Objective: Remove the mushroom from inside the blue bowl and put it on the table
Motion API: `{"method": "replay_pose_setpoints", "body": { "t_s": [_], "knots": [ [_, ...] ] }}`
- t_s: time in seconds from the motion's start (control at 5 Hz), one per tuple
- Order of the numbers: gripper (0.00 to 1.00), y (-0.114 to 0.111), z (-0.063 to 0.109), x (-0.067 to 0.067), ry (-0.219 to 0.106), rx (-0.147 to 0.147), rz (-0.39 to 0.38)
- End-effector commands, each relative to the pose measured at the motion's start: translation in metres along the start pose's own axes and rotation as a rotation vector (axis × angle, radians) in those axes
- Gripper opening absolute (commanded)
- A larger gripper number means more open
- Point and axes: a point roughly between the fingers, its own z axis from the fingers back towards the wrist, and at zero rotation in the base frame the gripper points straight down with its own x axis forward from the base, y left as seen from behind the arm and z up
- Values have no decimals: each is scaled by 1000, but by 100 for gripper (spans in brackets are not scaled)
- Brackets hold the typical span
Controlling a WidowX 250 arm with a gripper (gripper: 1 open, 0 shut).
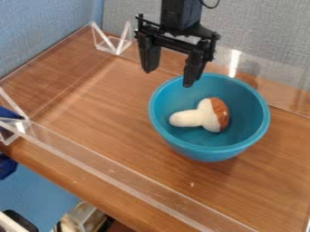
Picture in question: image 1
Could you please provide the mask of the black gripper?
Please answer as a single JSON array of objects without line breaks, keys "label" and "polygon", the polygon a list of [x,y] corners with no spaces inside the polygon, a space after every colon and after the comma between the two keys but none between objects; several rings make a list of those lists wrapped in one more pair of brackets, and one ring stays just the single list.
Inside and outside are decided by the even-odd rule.
[{"label": "black gripper", "polygon": [[141,68],[145,73],[157,69],[161,48],[187,54],[183,86],[191,87],[200,78],[205,63],[213,60],[215,46],[220,34],[201,26],[196,21],[185,29],[172,28],[146,19],[142,13],[134,16]]}]

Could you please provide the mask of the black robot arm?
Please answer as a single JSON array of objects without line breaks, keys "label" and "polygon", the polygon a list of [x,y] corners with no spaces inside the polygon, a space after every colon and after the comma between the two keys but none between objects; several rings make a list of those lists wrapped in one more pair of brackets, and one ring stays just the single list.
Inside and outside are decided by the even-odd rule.
[{"label": "black robot arm", "polygon": [[201,8],[213,9],[203,0],[161,0],[160,22],[153,23],[142,13],[134,16],[141,68],[155,71],[160,64],[161,48],[187,55],[183,86],[191,87],[200,79],[207,62],[213,60],[215,46],[220,34],[200,24]]}]

